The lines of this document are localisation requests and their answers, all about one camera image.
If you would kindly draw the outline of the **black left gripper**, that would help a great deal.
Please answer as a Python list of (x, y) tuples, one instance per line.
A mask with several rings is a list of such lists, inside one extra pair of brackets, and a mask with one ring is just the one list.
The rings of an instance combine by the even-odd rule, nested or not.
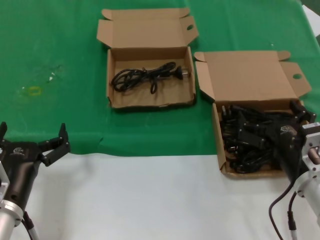
[(66, 129), (62, 123), (58, 137), (35, 142), (10, 142), (5, 139), (6, 122), (0, 124), (0, 161), (9, 179), (9, 187), (4, 199), (25, 209), (31, 190), (38, 175), (39, 166), (43, 163), (49, 167), (67, 153), (71, 152), (71, 145)]

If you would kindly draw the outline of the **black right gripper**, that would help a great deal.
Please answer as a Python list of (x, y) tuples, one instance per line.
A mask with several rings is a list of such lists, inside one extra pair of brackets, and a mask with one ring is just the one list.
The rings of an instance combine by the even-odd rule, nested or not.
[[(291, 100), (289, 107), (297, 123), (315, 122), (316, 114), (299, 102)], [(302, 170), (298, 169), (301, 160), (301, 147), (297, 131), (294, 125), (284, 122), (275, 122), (269, 125), (271, 120), (265, 112), (238, 110), (237, 140), (260, 150), (271, 147), (279, 166), (289, 181), (294, 182), (302, 174)]]

